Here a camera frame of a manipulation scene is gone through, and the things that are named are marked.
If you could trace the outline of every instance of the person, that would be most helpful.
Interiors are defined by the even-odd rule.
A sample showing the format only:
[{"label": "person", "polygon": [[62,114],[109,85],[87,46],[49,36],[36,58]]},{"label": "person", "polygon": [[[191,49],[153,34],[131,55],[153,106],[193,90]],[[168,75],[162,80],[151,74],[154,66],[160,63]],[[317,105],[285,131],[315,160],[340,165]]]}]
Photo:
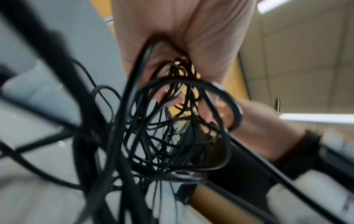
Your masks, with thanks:
[{"label": "person", "polygon": [[[256,0],[113,0],[115,33],[126,75],[129,76],[145,41],[154,33],[165,33],[190,56],[201,79],[222,84],[237,56],[255,6]],[[148,82],[160,62],[177,56],[169,46],[158,45],[141,84]],[[160,89],[155,99],[160,100],[165,91]],[[180,94],[172,104],[183,100]],[[278,119],[274,110],[261,103],[239,101],[239,104],[244,117],[233,135],[271,161],[280,158],[305,134],[304,130]],[[207,105],[201,102],[198,106],[200,116],[210,122],[212,115],[205,109]],[[228,114],[227,118],[232,119],[232,115]]]}]

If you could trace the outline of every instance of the tangled cable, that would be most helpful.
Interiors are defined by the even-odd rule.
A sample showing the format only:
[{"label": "tangled cable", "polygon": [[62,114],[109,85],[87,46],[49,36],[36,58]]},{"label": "tangled cable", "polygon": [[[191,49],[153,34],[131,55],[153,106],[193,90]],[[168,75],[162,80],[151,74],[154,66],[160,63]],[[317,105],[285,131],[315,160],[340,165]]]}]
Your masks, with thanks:
[{"label": "tangled cable", "polygon": [[[168,38],[153,36],[147,40],[135,61],[121,97],[118,92],[109,86],[95,86],[93,80],[88,76],[95,86],[94,90],[89,93],[74,69],[74,63],[78,66],[80,66],[80,63],[75,60],[73,61],[63,45],[53,38],[28,5],[21,0],[3,0],[0,1],[0,12],[15,30],[23,36],[24,40],[34,48],[37,54],[44,59],[52,68],[56,77],[66,86],[68,92],[79,105],[82,118],[81,126],[77,127],[50,114],[1,95],[1,99],[65,127],[65,130],[57,135],[32,142],[17,150],[11,149],[4,142],[0,141],[1,157],[9,156],[15,162],[45,180],[82,190],[85,195],[86,206],[76,220],[77,224],[84,222],[88,217],[92,217],[94,223],[116,223],[112,212],[105,202],[105,196],[112,190],[122,190],[119,223],[125,222],[126,211],[131,213],[133,223],[150,224],[158,222],[145,202],[145,195],[149,185],[152,182],[156,182],[154,196],[156,195],[157,183],[161,187],[161,181],[202,183],[210,186],[208,182],[203,181],[202,174],[204,171],[219,169],[228,162],[230,159],[230,143],[244,150],[268,171],[276,181],[323,217],[334,223],[346,223],[341,217],[329,212],[326,208],[302,193],[290,179],[272,164],[229,135],[229,131],[237,128],[241,122],[242,113],[237,103],[218,86],[198,79],[196,72],[192,72],[192,64],[188,60],[188,55],[178,49]],[[140,88],[139,84],[144,68],[154,47],[160,41],[170,43],[171,47],[181,57],[177,58],[176,61],[162,63],[154,72],[150,82]],[[168,76],[157,78],[158,73],[165,66],[169,66]],[[169,85],[168,92],[149,111],[148,106],[154,94],[164,85]],[[178,96],[184,87],[187,88],[185,102],[176,106],[180,112],[172,116],[166,109],[166,106]],[[115,115],[112,113],[110,122],[106,122],[94,101],[94,97],[97,94],[100,94],[105,100],[104,96],[100,93],[102,89],[111,90],[120,99],[118,112]],[[194,94],[195,89],[199,93],[199,96]],[[222,119],[211,101],[210,94],[219,96],[232,110],[234,122],[230,127],[224,127]],[[205,100],[213,114],[215,123],[206,123],[198,115],[197,102],[200,100]],[[189,111],[190,115],[183,115],[186,111]],[[153,121],[156,116],[159,116],[158,122]],[[190,123],[193,138],[195,138],[196,128],[199,125],[208,127],[209,130],[214,131],[217,136],[222,138],[225,157],[220,164],[205,166],[190,163],[189,160],[192,157],[193,149],[197,145],[203,147],[210,144],[211,141],[191,142],[187,144],[182,139],[178,144],[174,144],[172,137],[176,134],[176,130],[173,125],[175,122],[181,120],[187,120]],[[162,138],[156,135],[160,129],[163,130]],[[72,136],[74,136],[73,156],[77,176],[80,181],[79,185],[55,178],[36,168],[21,156],[21,153]],[[144,158],[136,154],[139,145],[141,145],[144,152]],[[107,155],[103,169],[100,167],[99,158],[97,157],[98,148],[103,149]],[[114,171],[118,172],[118,176],[113,176]],[[121,179],[122,186],[115,186],[113,184],[118,178]],[[276,223],[276,221],[269,220],[255,210],[253,210],[253,214],[269,223]]]}]

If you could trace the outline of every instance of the light fixture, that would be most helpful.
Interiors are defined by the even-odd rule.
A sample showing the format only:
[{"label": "light fixture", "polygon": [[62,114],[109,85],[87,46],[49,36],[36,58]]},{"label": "light fixture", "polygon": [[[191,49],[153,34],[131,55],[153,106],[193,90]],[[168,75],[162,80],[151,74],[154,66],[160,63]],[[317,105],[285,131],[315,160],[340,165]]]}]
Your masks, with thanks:
[{"label": "light fixture", "polygon": [[291,0],[263,0],[257,4],[258,11],[261,14],[264,14],[266,12],[269,12],[270,10],[273,10],[273,9],[287,3],[288,1],[291,1]]},{"label": "light fixture", "polygon": [[354,124],[354,114],[281,114],[279,118],[288,121]]}]

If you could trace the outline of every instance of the ceiling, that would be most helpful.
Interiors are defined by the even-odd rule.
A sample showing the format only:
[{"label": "ceiling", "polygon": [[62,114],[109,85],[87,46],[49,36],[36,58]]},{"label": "ceiling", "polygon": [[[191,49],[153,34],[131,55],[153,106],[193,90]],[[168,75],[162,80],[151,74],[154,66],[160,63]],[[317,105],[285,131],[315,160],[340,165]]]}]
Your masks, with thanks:
[{"label": "ceiling", "polygon": [[257,9],[240,57],[252,100],[283,113],[354,113],[354,1]]}]

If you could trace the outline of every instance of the brown object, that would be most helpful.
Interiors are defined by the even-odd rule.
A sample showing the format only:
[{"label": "brown object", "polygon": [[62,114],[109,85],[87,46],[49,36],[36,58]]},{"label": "brown object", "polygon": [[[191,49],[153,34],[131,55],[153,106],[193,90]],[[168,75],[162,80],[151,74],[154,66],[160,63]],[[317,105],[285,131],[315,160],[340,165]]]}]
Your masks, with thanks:
[{"label": "brown object", "polygon": [[258,218],[204,185],[197,185],[190,205],[214,224],[262,224]]}]

